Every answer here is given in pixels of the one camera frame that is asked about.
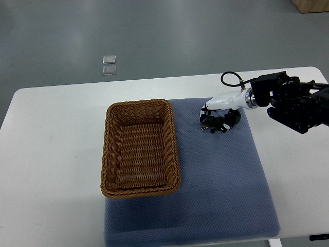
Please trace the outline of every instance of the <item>robotic arm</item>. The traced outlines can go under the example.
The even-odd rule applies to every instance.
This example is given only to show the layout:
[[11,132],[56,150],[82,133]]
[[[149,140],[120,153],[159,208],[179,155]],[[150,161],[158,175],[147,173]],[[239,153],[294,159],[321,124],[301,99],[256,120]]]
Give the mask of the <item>robotic arm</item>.
[[[223,81],[226,74],[236,75],[240,82],[236,85],[227,84]],[[225,72],[221,76],[221,81],[227,86],[241,86],[241,92],[229,92],[221,94],[207,101],[200,111],[200,122],[209,120],[212,110],[230,109],[229,113],[222,117],[224,130],[233,128],[240,120],[237,109],[254,109],[257,107],[267,107],[268,115],[288,126],[289,128],[306,133],[310,128],[325,124],[329,126],[329,84],[319,84],[315,81],[301,83],[299,77],[290,77],[286,72],[279,72],[269,75],[262,75],[248,81],[243,81],[234,72]],[[246,89],[244,85],[251,84],[251,88]],[[225,120],[229,116],[229,125]]]

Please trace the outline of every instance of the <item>basket rim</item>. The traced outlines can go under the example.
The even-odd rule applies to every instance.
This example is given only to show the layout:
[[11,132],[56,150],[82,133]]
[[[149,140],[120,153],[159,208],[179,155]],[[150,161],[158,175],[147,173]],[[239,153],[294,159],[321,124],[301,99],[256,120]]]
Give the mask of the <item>basket rim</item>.
[[[129,105],[141,105],[141,104],[154,104],[154,103],[161,103],[165,104],[167,107],[169,107],[169,111],[167,114],[170,115],[169,118],[169,125],[171,127],[171,134],[170,139],[171,142],[174,144],[172,147],[172,178],[173,183],[170,186],[164,185],[160,187],[146,187],[146,188],[130,188],[130,189],[115,189],[110,190],[106,187],[106,177],[104,174],[104,170],[107,167],[107,164],[104,160],[105,156],[107,155],[107,151],[105,150],[106,144],[109,143],[109,135],[106,135],[106,133],[109,133],[111,131],[111,128],[108,124],[109,122],[109,116],[111,115],[111,112],[113,112],[114,108],[119,107],[122,104],[129,104]],[[150,100],[138,100],[138,101],[123,101],[123,102],[117,102],[112,105],[110,105],[106,112],[106,121],[105,121],[105,134],[104,134],[104,147],[103,147],[103,159],[102,159],[102,171],[101,171],[101,191],[104,196],[111,199],[118,199],[118,198],[131,198],[131,197],[143,197],[143,196],[155,196],[155,195],[166,195],[175,192],[181,182],[180,177],[180,166],[179,166],[179,158],[178,158],[178,149],[177,149],[177,140],[176,140],[176,132],[175,132],[175,123],[174,123],[174,112],[171,103],[168,100],[165,99],[150,99]]]

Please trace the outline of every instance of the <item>wicker basket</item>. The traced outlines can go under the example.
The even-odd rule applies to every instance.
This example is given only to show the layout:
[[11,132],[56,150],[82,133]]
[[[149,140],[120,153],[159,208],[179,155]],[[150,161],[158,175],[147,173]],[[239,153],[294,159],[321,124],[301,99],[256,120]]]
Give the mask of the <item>wicker basket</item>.
[[101,190],[112,199],[173,193],[180,168],[173,109],[164,99],[107,109]]

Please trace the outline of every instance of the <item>gray floor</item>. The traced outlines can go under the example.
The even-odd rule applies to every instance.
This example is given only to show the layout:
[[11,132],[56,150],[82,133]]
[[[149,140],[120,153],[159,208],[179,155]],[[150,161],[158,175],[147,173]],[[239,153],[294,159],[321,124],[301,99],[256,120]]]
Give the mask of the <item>gray floor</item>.
[[[328,27],[329,13],[300,14],[290,0],[0,0],[0,125],[23,87],[301,66],[329,81]],[[117,74],[103,76],[111,54]]]

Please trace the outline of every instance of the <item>blue mat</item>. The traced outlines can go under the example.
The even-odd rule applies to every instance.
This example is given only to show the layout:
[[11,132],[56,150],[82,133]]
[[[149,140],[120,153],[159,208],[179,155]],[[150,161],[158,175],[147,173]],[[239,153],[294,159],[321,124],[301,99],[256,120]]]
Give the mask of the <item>blue mat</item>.
[[[166,196],[105,203],[106,246],[162,246],[275,237],[280,226],[243,110],[226,133],[201,130],[209,99],[170,100],[181,186]],[[224,115],[217,111],[214,116]]]

